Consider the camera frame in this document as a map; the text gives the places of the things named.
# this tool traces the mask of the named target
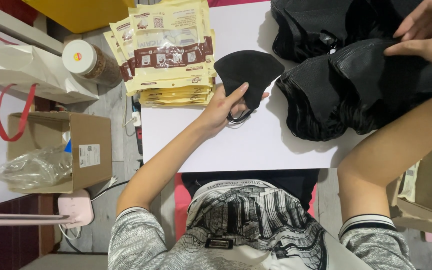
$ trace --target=barcode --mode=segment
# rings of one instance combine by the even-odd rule
[[[163,18],[153,18],[155,28],[164,28]]]

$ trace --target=shirt sleeve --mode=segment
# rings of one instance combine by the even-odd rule
[[[111,230],[108,270],[155,270],[166,256],[164,231],[141,207],[124,210]]]
[[[374,270],[415,270],[403,235],[382,215],[359,215],[346,221],[340,242]]]

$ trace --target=person's left hand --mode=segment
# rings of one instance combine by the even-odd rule
[[[226,96],[224,86],[218,87],[208,106],[194,122],[200,125],[207,132],[208,136],[218,134],[229,123],[226,119],[229,112],[234,116],[238,112],[248,109],[243,99],[248,86],[248,83],[243,83],[229,96]],[[269,93],[263,93],[261,99],[268,96]]]

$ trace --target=white shelf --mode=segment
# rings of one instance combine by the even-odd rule
[[[63,53],[63,44],[43,31],[0,10],[0,31],[30,45],[40,47],[56,55]]]

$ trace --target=black pants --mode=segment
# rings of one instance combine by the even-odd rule
[[[318,182],[318,174],[319,169],[238,170],[185,172],[181,174],[181,178],[191,198],[200,187],[212,181],[242,179],[265,181],[298,198],[304,210],[308,211],[311,193]]]

